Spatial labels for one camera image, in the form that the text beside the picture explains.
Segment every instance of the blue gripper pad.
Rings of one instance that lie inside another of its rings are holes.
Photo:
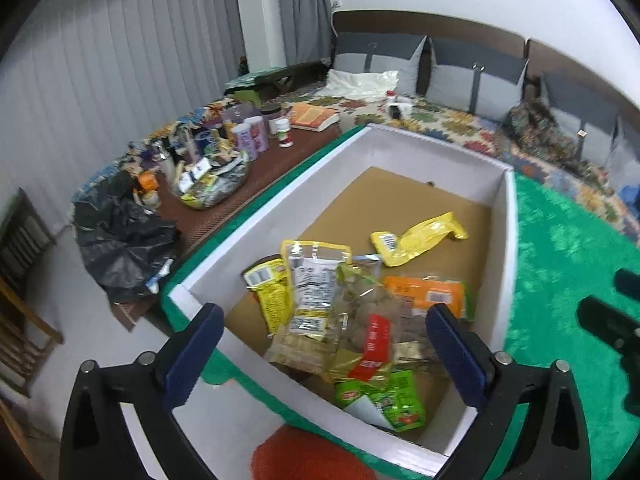
[[[171,336],[158,352],[158,380],[164,386],[164,407],[182,406],[225,331],[225,313],[206,303],[182,332]]]
[[[488,378],[463,340],[465,336],[476,334],[466,333],[463,336],[458,320],[444,304],[436,304],[427,311],[425,324],[431,345],[462,400],[467,406],[481,408],[486,400]]]

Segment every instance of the black plastic bag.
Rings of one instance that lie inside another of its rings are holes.
[[[84,267],[112,304],[151,295],[146,283],[176,257],[175,222],[147,214],[133,200],[134,184],[133,177],[121,171],[75,203]]]

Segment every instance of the brown sofa backrest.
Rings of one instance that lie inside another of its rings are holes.
[[[576,60],[538,40],[527,41],[527,79],[539,86],[545,72],[563,72],[575,82],[593,90],[618,108],[620,116],[640,132],[640,110],[621,92]]]
[[[336,32],[380,32],[425,34],[432,38],[474,41],[512,56],[524,57],[523,37],[501,28],[452,16],[409,12],[407,10],[342,10],[333,16]],[[429,86],[431,58],[425,48],[418,67],[416,92],[424,94]]]

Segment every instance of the metal screw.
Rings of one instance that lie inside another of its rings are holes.
[[[91,359],[89,359],[88,361],[85,361],[84,363],[82,363],[80,365],[80,371],[83,374],[87,374],[89,373],[91,370],[93,370],[95,367],[95,361],[92,361]]]
[[[154,352],[142,352],[138,356],[138,362],[143,366],[148,366],[156,360],[156,354]]]
[[[494,354],[495,360],[498,361],[501,365],[510,365],[513,363],[513,357],[511,357],[507,352],[496,352]]]
[[[563,361],[562,359],[558,359],[558,361],[556,361],[556,368],[564,373],[567,373],[571,369],[569,367],[569,363],[567,361]]]

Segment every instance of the white box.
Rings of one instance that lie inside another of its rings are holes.
[[[501,350],[516,276],[517,210],[511,168],[464,148],[387,126],[364,128],[297,177],[177,285],[171,299],[190,319],[206,302],[228,312],[246,292],[241,269],[277,252],[282,240],[302,234],[371,167],[419,182],[433,181],[441,189],[492,208],[473,330],[492,351]],[[476,415],[451,386],[419,445],[412,444],[332,406],[268,364],[229,330],[225,329],[218,349],[263,389],[320,428],[369,454],[427,476],[439,471]]]

